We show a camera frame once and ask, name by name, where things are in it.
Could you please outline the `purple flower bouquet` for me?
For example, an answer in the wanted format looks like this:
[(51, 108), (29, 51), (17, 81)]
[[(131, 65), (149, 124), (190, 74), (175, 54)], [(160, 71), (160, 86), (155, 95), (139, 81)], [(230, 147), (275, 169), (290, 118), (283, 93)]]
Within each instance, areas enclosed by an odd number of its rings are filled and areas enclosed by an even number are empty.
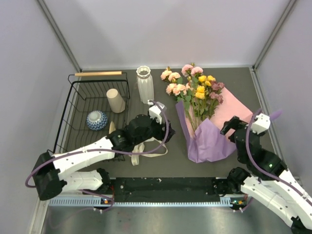
[(175, 105), (183, 134), (186, 139), (188, 159), (195, 163), (215, 162), (226, 159), (236, 146), (209, 120), (204, 120), (192, 134), (187, 126), (187, 118), (180, 101)]

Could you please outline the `cream printed ribbon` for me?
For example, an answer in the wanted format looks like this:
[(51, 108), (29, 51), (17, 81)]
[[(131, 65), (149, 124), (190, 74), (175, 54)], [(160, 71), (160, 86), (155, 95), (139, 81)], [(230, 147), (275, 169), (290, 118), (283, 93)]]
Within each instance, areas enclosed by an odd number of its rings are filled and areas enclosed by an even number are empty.
[(168, 149), (166, 147), (165, 144), (162, 145), (162, 147), (165, 149), (164, 153), (156, 153), (156, 152), (152, 152), (152, 153), (145, 153), (144, 149), (145, 149), (145, 143), (147, 142), (157, 142), (159, 145), (161, 144), (160, 140), (153, 138), (150, 138), (142, 143), (140, 143), (139, 145), (136, 145), (134, 147), (134, 149), (132, 150), (132, 153), (139, 153), (139, 155), (129, 155), (129, 157), (131, 158), (131, 163), (133, 166), (137, 166), (139, 165), (139, 156), (144, 156), (144, 157), (158, 157), (158, 156), (163, 156), (166, 155), (168, 153)]

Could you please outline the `peach rose stem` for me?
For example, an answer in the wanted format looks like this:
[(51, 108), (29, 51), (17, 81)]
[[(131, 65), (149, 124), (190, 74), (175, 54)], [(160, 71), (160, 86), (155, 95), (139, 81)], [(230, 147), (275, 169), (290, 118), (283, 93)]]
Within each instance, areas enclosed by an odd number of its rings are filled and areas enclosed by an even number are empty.
[(167, 67), (163, 72), (162, 74), (160, 75), (160, 78), (162, 81), (165, 81), (168, 83), (168, 85), (170, 83), (176, 83), (176, 84), (183, 84), (183, 78), (182, 76), (180, 75), (180, 73), (178, 72), (173, 72), (171, 70), (170, 67)]
[(187, 126), (189, 128), (192, 128), (192, 130), (194, 131), (195, 125), (193, 123), (191, 116), (191, 106), (193, 97), (192, 87), (188, 83), (186, 85), (170, 83), (166, 88), (166, 93), (168, 95), (175, 96), (177, 102), (182, 102), (185, 122)]

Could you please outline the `yellow rose stem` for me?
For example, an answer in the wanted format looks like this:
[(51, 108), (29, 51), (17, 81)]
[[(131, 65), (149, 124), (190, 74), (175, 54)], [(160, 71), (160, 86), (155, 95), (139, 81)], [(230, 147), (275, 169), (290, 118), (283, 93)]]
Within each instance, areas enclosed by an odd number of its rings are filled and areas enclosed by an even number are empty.
[(192, 105), (196, 117), (204, 121), (215, 114), (218, 105), (217, 95), (213, 89), (216, 80), (213, 76), (201, 75), (194, 77)]

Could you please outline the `pink rose stem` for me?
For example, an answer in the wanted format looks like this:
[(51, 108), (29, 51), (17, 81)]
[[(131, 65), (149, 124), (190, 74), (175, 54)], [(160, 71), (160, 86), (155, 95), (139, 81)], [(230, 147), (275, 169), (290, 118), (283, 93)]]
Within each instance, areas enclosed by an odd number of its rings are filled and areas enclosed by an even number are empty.
[(182, 75), (187, 78), (186, 91), (192, 92), (199, 84), (199, 77), (203, 75), (203, 69), (194, 63), (186, 64), (181, 69)]

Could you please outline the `pink wrapping paper sheet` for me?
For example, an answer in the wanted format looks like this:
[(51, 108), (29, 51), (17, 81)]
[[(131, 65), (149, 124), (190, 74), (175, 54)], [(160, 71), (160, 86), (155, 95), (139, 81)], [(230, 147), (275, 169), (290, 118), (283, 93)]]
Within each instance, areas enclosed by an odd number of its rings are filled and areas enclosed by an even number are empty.
[[(215, 114), (211, 119), (207, 119), (208, 123), (212, 123), (217, 132), (220, 132), (224, 122), (229, 121), (233, 116), (239, 117), (245, 122), (249, 122), (252, 117), (252, 112), (240, 102), (227, 88), (223, 88), (221, 92), (223, 103), (215, 109)], [(185, 121), (190, 137), (195, 135), (195, 127), (198, 127), (202, 121), (193, 114), (192, 106), (189, 108), (189, 114), (185, 113), (182, 108), (182, 113), (185, 114)]]

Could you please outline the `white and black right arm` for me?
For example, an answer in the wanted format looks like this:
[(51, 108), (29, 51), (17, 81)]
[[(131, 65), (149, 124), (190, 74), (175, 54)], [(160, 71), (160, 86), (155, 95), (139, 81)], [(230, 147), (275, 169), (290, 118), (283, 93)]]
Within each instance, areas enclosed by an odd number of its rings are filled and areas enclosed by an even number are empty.
[(297, 182), (287, 165), (275, 153), (264, 149), (260, 138), (271, 125), (268, 115), (257, 114), (249, 123), (239, 117), (224, 122), (222, 135), (237, 149), (238, 161), (247, 166), (230, 171), (227, 185), (233, 193), (245, 193), (280, 217), (293, 234), (312, 232), (312, 197)]

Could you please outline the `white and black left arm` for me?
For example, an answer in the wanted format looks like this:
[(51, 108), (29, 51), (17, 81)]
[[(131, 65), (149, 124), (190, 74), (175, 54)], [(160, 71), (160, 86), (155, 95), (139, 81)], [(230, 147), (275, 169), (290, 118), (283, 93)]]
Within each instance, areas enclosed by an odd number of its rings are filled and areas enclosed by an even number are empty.
[(168, 120), (138, 115), (124, 128), (116, 129), (87, 146), (63, 154), (41, 154), (30, 177), (41, 201), (74, 190), (97, 190), (103, 194), (111, 186), (108, 173), (104, 169), (84, 172), (84, 168), (113, 159), (117, 154), (135, 155), (135, 146), (152, 138), (163, 145), (174, 134), (175, 130)]

